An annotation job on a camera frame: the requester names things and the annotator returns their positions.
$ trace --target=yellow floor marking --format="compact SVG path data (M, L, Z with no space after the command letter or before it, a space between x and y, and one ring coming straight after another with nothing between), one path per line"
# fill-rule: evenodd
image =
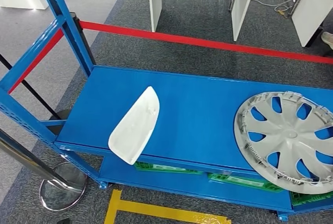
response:
M106 217L104 224L113 224L115 222L118 207L121 201L121 195L121 190L114 189L112 191L112 199L110 200L110 203L108 203L108 212L106 212Z
M104 224L113 224L118 210L191 223L231 224L231 220L227 220L227 217L225 216L209 215L194 211L124 201L120 199L121 194L121 191L113 190Z

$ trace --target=chrome stanchion base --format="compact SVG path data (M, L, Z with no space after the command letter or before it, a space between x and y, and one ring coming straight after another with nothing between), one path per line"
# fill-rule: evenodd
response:
M59 189L53 182L43 180L39 188L41 204L51 211L63 211L78 203L84 193L87 186L87 175L71 163L61 163L56 166L54 172L70 183L77 191Z

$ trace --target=white plastic part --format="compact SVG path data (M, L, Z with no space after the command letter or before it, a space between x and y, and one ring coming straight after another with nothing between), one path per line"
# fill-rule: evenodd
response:
M160 102L149 86L123 117L108 138L108 147L122 160L133 165L152 134Z
M273 109L273 97L278 97L281 112ZM304 104L310 110L301 119L298 112ZM264 119L255 118L253 108ZM321 162L316 154L333 156L333 138L322 140L315 132L331 126L332 113L301 94L265 92L242 104L235 117L234 133L240 152L262 177L293 192L322 194L333 191L333 165ZM252 140L252 133L264 138ZM273 166L269 162L269 156L276 153L278 160ZM316 178L304 176L298 163Z

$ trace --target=green crate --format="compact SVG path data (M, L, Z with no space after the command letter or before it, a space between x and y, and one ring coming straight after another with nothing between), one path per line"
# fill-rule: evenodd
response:
M271 182L266 180L260 180L260 179L253 179L253 178L244 178L244 177L237 177L237 176L231 176L231 175L221 175L218 173L209 173L208 178L212 181L218 182L227 182L232 183L236 185L242 185L242 186L249 186L251 188L256 189L262 189L270 192L281 192L283 189L274 185Z
M325 194L300 194L290 192L292 194L292 204L292 206L299 206L310 202L317 202L321 200L325 200L331 198L333 196L333 192L328 192Z
M136 162L134 164L134 166L137 170L139 170L139 171L154 171L154 172L167 172L167 173L191 173L193 175L203 174L202 171L185 169L185 168L176 168L176 167L157 165L157 164L143 163L141 161Z

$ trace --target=blue metal shelf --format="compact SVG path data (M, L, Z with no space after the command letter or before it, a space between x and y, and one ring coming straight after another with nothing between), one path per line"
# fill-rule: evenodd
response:
M293 212L289 191L268 192L229 183L209 182L207 175L137 171L116 156L105 157L99 171L103 180L217 200L228 203Z
M330 209L332 199L292 208L288 191L273 193L228 183L209 182L206 174L136 171L108 147L111 132L141 93L153 86L160 102L157 125L139 161L205 172L259 177L239 151L234 119L243 101L261 92L292 91L333 111L333 90L236 81L185 74L93 66L64 0L47 0L55 16L31 48L0 81L0 111L106 188L106 182L179 193L278 210L279 218ZM87 77L67 120L39 121L8 91L35 55L61 27ZM62 125L56 136L46 126ZM105 156L98 173L75 152Z
M197 167L253 171L236 144L234 119L241 103L257 93L295 91L333 108L331 90L97 66L55 144L109 155L111 132L149 85L158 95L160 111L141 158Z

